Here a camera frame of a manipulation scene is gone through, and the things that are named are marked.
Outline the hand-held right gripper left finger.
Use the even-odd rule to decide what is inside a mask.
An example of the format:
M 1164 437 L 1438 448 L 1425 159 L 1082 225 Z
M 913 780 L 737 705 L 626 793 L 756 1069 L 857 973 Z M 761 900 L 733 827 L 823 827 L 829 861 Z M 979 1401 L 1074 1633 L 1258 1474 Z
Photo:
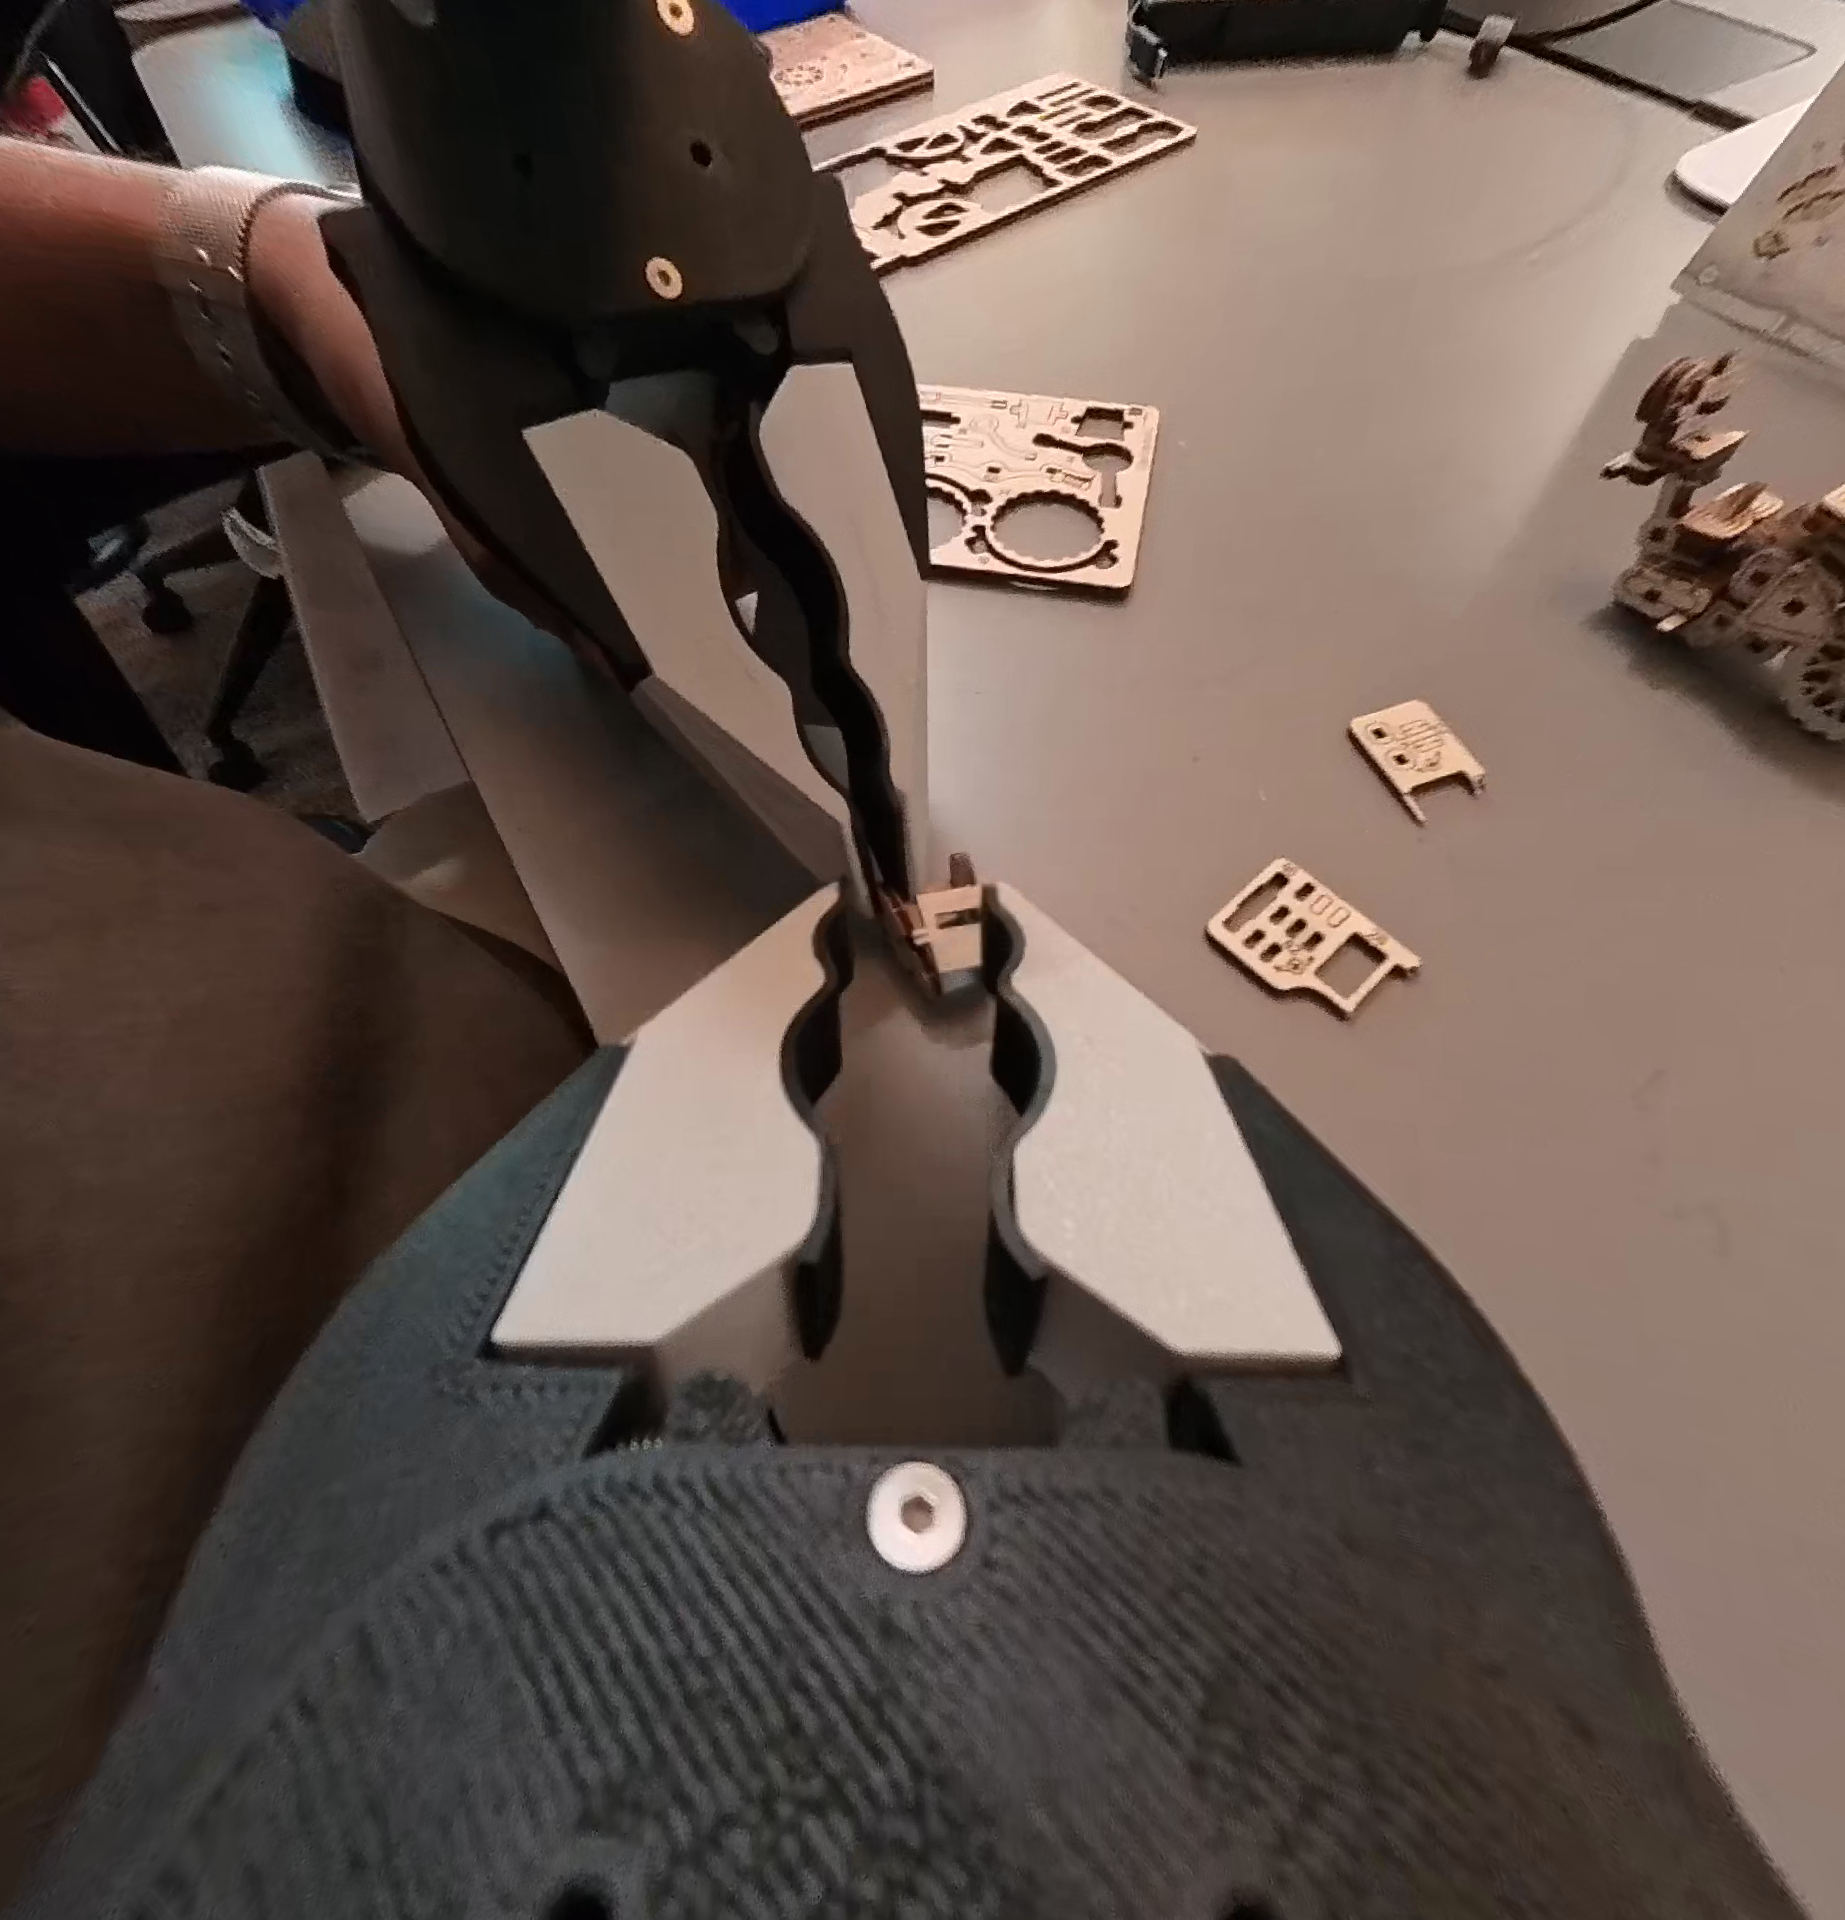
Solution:
M 493 1356 L 769 1395 L 842 1309 L 840 1076 L 855 954 L 827 883 L 649 1018 L 489 1331 Z

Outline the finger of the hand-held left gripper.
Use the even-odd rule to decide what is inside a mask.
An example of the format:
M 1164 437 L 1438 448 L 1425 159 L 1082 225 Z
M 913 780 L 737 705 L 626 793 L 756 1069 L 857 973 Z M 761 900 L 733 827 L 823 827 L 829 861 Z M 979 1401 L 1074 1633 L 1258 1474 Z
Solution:
M 799 534 L 810 684 L 840 733 L 861 870 L 915 900 L 934 883 L 928 589 L 857 371 L 786 371 L 759 452 L 769 499 Z
M 876 906 L 840 795 L 840 733 L 810 684 L 793 553 L 771 561 L 752 536 L 739 557 L 735 508 L 718 504 L 684 446 L 647 431 L 705 424 L 705 379 L 630 390 L 639 420 L 585 411 L 529 429 L 525 444 L 647 662 L 636 696 L 814 874 L 846 876 Z M 761 508 L 780 512 L 771 531 L 793 549 L 799 534 L 769 499 L 759 429 L 737 422 L 737 467 L 761 482 Z

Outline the slotted wooden puzzle piece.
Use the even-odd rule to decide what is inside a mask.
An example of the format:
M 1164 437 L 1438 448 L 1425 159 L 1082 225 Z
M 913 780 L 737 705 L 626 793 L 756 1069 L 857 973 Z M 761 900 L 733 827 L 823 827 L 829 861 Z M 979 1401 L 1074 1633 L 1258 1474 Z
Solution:
M 911 945 L 936 975 L 981 966 L 986 891 L 969 853 L 949 855 L 949 879 L 919 894 L 911 911 Z

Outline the small wooden puzzle assembly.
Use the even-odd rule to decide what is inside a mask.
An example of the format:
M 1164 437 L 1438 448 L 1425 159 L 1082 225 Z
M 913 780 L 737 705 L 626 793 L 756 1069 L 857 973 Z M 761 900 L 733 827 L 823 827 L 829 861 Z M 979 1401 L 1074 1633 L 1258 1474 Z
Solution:
M 943 992 L 943 973 L 934 949 L 934 894 L 904 898 L 887 887 L 876 889 L 876 921 L 889 949 L 909 973 L 915 990 L 928 999 Z

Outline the grey desk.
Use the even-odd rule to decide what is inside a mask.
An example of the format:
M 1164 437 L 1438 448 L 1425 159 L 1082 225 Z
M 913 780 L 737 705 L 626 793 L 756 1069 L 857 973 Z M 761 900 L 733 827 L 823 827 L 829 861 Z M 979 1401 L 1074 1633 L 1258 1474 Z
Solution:
M 1712 1759 L 1845 1916 L 1845 756 L 1607 613 L 1601 478 L 1708 349 L 1695 139 L 1536 60 L 1176 73 L 1172 156 L 885 287 L 921 379 L 1159 409 L 1131 594 L 932 596 L 934 808 L 1239 1059 L 1558 1416 Z M 1431 703 L 1485 791 L 1348 739 Z M 1288 857 L 1354 1020 L 1202 936 Z

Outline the person's left hand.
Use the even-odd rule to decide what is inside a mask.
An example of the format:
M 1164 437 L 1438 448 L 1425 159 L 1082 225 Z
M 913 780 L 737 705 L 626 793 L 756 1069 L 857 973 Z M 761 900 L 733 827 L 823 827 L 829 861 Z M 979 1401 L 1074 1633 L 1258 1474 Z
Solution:
M 358 302 L 334 274 L 321 231 L 334 201 L 287 191 L 268 199 L 246 242 L 246 287 L 268 330 L 270 362 L 291 396 L 309 396 L 311 418 L 332 422 L 330 439 L 362 450 L 373 467 L 418 489 L 465 557 L 476 549 L 420 469 Z

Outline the wooden puzzle sheet with gear holes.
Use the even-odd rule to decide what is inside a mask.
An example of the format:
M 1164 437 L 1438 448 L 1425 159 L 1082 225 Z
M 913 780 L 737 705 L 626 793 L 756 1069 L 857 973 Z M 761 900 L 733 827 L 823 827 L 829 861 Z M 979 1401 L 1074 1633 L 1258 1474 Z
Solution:
M 1155 407 L 936 384 L 917 403 L 932 579 L 1086 600 L 1131 589 Z

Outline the small engraved wooden sheet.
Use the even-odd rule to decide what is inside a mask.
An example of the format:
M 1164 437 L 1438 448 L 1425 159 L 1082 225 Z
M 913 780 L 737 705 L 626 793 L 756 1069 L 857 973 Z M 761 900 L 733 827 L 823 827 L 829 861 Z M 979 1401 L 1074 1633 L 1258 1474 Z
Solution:
M 769 79 L 801 129 L 928 92 L 934 64 L 870 32 L 846 13 L 827 13 L 759 36 Z

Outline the wooden offcut with slot grid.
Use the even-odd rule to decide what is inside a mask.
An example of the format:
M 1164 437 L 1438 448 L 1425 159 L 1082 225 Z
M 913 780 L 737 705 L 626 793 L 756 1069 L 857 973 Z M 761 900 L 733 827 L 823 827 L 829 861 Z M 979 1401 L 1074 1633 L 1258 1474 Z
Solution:
M 1264 992 L 1311 999 L 1337 1020 L 1354 1020 L 1391 979 L 1421 971 L 1412 947 L 1288 857 L 1249 876 L 1202 936 Z

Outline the silver mesh wristband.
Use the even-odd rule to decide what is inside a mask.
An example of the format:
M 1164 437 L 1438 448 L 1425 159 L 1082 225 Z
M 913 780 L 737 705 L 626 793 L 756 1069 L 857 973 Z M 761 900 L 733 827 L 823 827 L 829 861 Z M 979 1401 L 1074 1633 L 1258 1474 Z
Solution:
M 351 439 L 321 401 L 302 405 L 270 360 L 249 294 L 249 246 L 270 204 L 347 204 L 349 195 L 236 167 L 165 174 L 154 270 L 195 362 L 276 437 L 324 459 L 351 456 Z

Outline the person's brown clothing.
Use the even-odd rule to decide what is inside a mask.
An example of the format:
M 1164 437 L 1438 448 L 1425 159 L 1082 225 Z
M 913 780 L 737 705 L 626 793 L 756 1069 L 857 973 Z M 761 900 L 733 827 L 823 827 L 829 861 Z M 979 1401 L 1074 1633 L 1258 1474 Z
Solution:
M 591 1046 L 525 947 L 0 711 L 0 1909 L 296 1359 Z

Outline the wooden offcut with square holes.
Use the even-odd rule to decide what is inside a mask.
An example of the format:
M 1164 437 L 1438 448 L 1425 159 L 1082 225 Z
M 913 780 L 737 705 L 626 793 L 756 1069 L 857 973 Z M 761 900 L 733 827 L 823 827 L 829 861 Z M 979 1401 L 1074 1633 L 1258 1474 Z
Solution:
M 1427 825 L 1421 793 L 1451 782 L 1470 795 L 1485 791 L 1485 765 L 1444 716 L 1423 699 L 1406 699 L 1352 716 L 1346 733 L 1421 827 Z

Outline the assembled wooden mechanical model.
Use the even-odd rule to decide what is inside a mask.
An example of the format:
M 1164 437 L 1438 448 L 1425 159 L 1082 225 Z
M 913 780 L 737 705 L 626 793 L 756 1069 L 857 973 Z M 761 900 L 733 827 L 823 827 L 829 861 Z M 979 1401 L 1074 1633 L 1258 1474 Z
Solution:
M 1723 486 L 1746 433 L 1721 429 L 1736 356 L 1678 358 L 1635 405 L 1635 441 L 1601 476 L 1654 504 L 1611 602 L 1656 636 L 1759 666 L 1804 733 L 1845 746 L 1845 482 L 1789 504 Z

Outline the white stand base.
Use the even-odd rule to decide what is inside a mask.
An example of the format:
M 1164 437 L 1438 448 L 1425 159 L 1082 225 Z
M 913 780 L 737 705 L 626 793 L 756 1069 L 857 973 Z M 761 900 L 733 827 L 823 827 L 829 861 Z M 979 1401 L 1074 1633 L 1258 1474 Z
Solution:
M 1813 105 L 1809 99 L 1701 141 L 1674 165 L 1674 189 L 1708 212 L 1725 212 Z

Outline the printed instruction sheet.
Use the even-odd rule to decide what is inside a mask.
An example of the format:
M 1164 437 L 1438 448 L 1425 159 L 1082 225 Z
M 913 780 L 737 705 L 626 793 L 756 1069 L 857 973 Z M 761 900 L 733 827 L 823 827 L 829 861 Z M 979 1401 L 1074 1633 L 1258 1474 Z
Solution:
M 1845 375 L 1845 66 L 1716 221 L 1676 294 Z

